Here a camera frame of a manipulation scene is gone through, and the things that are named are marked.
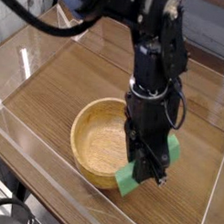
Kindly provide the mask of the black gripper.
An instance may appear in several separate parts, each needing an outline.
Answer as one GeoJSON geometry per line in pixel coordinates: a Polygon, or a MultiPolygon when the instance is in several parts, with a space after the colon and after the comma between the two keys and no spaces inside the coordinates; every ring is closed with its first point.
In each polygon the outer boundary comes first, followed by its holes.
{"type": "Polygon", "coordinates": [[[178,130],[187,113],[181,79],[169,81],[162,92],[152,94],[133,79],[125,94],[125,132],[128,161],[133,162],[133,178],[138,184],[153,178],[166,183],[170,166],[169,134],[178,130]]]}

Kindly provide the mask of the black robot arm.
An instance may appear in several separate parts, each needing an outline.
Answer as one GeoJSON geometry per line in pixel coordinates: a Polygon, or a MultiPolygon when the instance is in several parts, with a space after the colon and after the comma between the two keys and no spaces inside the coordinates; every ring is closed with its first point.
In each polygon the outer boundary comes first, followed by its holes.
{"type": "Polygon", "coordinates": [[[125,93],[124,130],[132,178],[137,183],[166,181],[171,164],[168,135],[185,120],[178,117],[186,105],[181,74],[187,70],[188,51],[183,38],[183,0],[63,0],[81,22],[59,28],[43,22],[17,0],[1,0],[34,28],[55,37],[77,36],[109,17],[130,29],[133,75],[125,93]]]}

